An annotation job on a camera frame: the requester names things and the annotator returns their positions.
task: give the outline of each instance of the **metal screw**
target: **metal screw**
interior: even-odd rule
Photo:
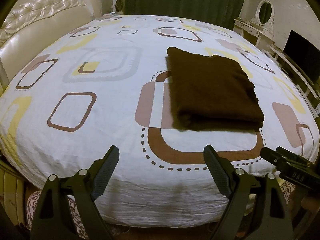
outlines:
[[[79,170],[79,175],[84,176],[87,174],[87,172],[88,171],[86,169]]]
[[[244,170],[241,169],[241,168],[237,168],[237,169],[236,169],[236,174],[242,175],[242,174],[244,174]]]
[[[268,173],[267,176],[268,176],[269,179],[274,179],[275,178],[275,176],[272,173]]]
[[[52,175],[49,176],[48,179],[49,179],[50,181],[54,181],[54,180],[56,179],[56,177],[57,177],[56,175],[52,174]]]

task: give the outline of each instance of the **oval mirror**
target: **oval mirror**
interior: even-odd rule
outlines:
[[[264,2],[259,10],[259,20],[262,24],[265,24],[270,20],[272,13],[272,7],[270,3]]]

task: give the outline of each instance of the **folded brown cloth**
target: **folded brown cloth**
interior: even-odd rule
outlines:
[[[188,128],[261,128],[264,115],[252,84],[238,62],[175,47],[167,50],[170,93],[178,119]]]

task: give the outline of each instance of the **black tv screen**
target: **black tv screen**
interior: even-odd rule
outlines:
[[[283,52],[315,83],[320,76],[320,50],[291,30]]]

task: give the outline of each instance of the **patterned bed sheet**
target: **patterned bed sheet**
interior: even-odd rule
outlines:
[[[255,85],[263,127],[177,128],[170,46],[238,61]],[[145,15],[103,16],[42,51],[0,98],[0,139],[8,160],[39,188],[50,174],[73,176],[116,145],[120,160],[96,205],[107,222],[139,227],[219,220],[228,199],[204,163],[207,144],[256,176],[275,172],[260,157],[264,146],[313,162],[319,149],[307,104],[265,54],[219,26]]]

